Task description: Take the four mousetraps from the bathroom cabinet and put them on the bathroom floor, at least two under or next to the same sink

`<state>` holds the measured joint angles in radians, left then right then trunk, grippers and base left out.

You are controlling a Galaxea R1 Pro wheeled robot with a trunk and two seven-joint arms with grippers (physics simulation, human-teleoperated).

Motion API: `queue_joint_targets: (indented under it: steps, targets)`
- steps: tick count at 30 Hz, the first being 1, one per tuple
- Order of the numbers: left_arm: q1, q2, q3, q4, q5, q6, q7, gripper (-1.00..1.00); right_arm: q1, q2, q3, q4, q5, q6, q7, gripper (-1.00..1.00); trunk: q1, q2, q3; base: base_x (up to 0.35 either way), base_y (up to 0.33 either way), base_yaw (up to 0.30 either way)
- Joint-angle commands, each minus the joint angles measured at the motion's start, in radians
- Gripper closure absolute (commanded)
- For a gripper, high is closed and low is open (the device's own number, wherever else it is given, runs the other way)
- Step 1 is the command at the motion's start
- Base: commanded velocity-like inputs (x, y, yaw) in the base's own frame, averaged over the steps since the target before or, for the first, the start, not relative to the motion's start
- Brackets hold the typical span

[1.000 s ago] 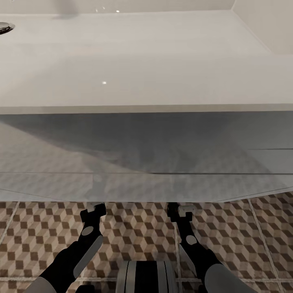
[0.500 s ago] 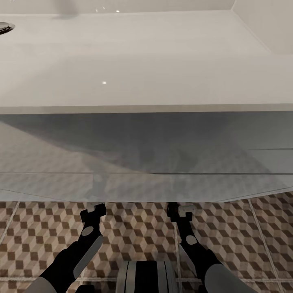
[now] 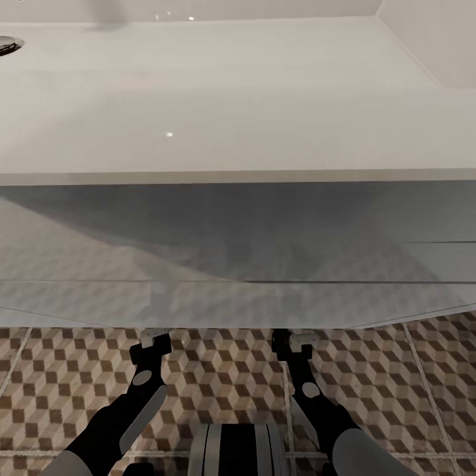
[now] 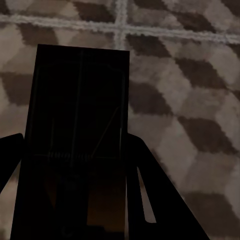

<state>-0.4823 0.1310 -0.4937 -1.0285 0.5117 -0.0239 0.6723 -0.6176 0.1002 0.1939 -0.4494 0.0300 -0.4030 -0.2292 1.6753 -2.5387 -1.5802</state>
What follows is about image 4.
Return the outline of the mousetrap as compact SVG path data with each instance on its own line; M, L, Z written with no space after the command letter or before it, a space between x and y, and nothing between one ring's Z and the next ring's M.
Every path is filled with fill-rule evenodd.
M129 68L37 44L10 240L125 240Z

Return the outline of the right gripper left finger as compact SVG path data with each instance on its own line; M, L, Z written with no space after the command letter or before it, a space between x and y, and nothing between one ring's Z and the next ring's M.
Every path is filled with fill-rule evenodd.
M21 133L0 139L0 193L22 160L23 146L24 137Z

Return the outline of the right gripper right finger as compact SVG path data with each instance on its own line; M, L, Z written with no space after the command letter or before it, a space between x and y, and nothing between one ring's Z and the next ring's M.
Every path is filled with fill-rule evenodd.
M129 240L210 240L144 141L125 135ZM145 220L139 171L157 223Z

